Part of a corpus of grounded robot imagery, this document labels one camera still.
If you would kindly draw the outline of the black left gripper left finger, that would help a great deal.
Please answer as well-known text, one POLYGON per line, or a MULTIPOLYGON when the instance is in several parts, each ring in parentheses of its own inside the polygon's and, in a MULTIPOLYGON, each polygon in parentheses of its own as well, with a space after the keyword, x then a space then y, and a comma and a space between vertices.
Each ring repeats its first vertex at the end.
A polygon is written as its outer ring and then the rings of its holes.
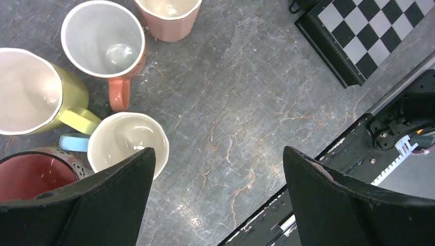
POLYGON ((33 199, 1 203, 1 245, 135 245, 156 164, 153 148, 33 199))

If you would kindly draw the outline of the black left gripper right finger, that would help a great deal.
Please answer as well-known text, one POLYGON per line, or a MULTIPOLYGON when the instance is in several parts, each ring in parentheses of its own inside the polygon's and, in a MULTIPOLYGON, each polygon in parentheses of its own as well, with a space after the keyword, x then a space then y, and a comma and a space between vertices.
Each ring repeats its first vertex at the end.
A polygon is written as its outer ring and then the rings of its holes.
POLYGON ((302 245, 434 245, 434 200, 379 188, 286 146, 283 168, 302 245))

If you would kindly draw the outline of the light blue hexagonal mug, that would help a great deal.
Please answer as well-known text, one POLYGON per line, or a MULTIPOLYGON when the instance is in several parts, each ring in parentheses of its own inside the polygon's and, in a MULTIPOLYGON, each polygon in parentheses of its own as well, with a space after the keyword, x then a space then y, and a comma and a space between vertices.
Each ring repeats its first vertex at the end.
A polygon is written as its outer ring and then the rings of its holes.
POLYGON ((153 148, 154 179, 164 169, 170 150, 162 126, 152 117, 135 112, 120 112, 105 118, 90 136, 81 133, 61 135, 59 147, 65 151, 86 152, 94 173, 145 148, 153 148))

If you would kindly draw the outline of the pink patterned mug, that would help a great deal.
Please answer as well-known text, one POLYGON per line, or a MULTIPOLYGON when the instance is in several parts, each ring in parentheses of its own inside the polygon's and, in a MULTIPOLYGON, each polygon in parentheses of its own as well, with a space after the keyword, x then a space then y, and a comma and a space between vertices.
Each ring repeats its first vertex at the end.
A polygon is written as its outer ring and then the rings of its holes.
POLYGON ((1 202, 29 200, 93 175, 72 152, 43 147, 1 159, 1 202))

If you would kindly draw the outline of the salmon floral mug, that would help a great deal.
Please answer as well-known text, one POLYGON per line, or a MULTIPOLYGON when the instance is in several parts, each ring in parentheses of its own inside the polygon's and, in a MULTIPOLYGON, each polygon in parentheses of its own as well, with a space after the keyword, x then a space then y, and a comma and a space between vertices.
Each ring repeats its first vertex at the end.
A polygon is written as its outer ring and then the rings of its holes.
POLYGON ((66 15, 61 43, 81 71, 108 81, 111 109, 126 111, 130 82, 146 61, 146 39, 139 20, 111 1, 87 1, 66 15))

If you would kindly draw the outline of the light pink hexagonal mug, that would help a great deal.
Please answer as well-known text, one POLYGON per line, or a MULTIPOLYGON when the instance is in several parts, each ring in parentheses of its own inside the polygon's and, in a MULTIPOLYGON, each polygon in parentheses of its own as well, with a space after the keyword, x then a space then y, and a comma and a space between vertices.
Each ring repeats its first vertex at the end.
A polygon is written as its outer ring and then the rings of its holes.
POLYGON ((135 0, 134 4, 153 37, 174 43, 191 32, 202 0, 135 0))

